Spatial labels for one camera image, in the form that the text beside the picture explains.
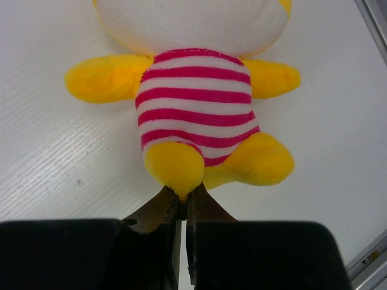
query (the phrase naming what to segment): plush toy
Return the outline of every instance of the plush toy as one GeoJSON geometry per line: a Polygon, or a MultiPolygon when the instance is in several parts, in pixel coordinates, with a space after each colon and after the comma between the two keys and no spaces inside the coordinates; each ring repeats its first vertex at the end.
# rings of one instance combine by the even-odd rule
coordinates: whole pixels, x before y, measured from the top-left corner
{"type": "Polygon", "coordinates": [[[90,103],[135,99],[145,166],[184,201],[204,182],[273,185],[290,152],[260,131],[252,98],[297,88],[295,68],[247,57],[282,34],[291,0],[94,0],[106,30],[133,53],[71,68],[90,103]]]}

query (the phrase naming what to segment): toy head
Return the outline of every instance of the toy head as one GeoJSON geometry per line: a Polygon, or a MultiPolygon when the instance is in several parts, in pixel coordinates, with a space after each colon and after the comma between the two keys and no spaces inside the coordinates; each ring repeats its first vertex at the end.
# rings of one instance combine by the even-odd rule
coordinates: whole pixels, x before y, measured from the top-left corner
{"type": "Polygon", "coordinates": [[[137,54],[207,48],[259,53],[280,37],[291,0],[93,0],[111,35],[137,54]]]}

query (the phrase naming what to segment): toy torso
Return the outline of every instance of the toy torso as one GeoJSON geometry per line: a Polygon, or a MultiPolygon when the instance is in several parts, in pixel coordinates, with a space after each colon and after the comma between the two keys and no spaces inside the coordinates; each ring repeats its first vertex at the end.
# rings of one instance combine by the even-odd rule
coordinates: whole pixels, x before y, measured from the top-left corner
{"type": "Polygon", "coordinates": [[[203,49],[156,56],[135,101],[143,151],[182,142],[196,148],[206,166],[221,164],[259,132],[251,94],[249,71],[237,58],[203,49]]]}

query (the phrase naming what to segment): stuffed toy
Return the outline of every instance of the stuffed toy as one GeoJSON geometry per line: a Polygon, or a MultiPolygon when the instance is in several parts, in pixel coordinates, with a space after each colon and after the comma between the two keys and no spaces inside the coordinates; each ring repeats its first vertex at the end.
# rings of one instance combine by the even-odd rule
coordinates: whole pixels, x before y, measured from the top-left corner
{"type": "Polygon", "coordinates": [[[135,99],[144,164],[184,201],[239,181],[274,185],[290,152],[261,132],[252,99],[297,88],[300,75],[249,59],[282,34],[291,0],[94,0],[105,29],[134,54],[96,57],[65,83],[79,100],[135,99]]]}

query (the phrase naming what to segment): yellow arm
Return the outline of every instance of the yellow arm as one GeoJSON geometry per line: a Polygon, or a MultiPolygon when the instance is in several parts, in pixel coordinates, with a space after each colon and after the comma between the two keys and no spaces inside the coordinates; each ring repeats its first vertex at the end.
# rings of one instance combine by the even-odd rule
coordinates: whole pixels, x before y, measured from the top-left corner
{"type": "Polygon", "coordinates": [[[78,63],[65,75],[67,90],[89,103],[135,98],[143,73],[153,60],[132,54],[95,57],[78,63]]]}
{"type": "Polygon", "coordinates": [[[301,77],[296,68],[283,63],[244,59],[252,75],[253,98],[272,98],[296,89],[301,77]]]}

